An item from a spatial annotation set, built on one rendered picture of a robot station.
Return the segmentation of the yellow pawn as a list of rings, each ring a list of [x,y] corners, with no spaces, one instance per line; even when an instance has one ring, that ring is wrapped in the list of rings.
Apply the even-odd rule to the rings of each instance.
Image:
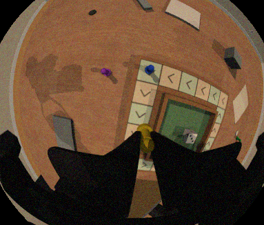
[[[150,153],[154,149],[154,141],[150,132],[153,131],[150,124],[141,124],[137,127],[137,131],[141,131],[140,150],[143,153]]]

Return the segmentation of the white die with black pips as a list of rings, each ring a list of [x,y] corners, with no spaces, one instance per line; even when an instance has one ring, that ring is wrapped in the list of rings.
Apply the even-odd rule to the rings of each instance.
[[[195,139],[197,137],[197,133],[194,132],[193,130],[190,130],[190,129],[185,129],[183,135],[182,135],[182,140],[185,142],[185,143],[193,143],[195,142]]]

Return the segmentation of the blue pawn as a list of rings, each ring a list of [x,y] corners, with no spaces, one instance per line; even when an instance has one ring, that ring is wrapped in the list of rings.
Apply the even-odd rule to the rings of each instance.
[[[151,74],[152,72],[154,72],[154,66],[152,65],[146,66],[145,71],[146,73]]]

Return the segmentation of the purple game pawn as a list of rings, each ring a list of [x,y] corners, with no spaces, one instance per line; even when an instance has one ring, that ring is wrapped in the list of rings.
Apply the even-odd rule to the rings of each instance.
[[[103,74],[103,76],[105,75],[105,76],[109,77],[110,74],[112,74],[112,71],[110,71],[110,69],[107,69],[107,68],[102,68],[101,74]]]

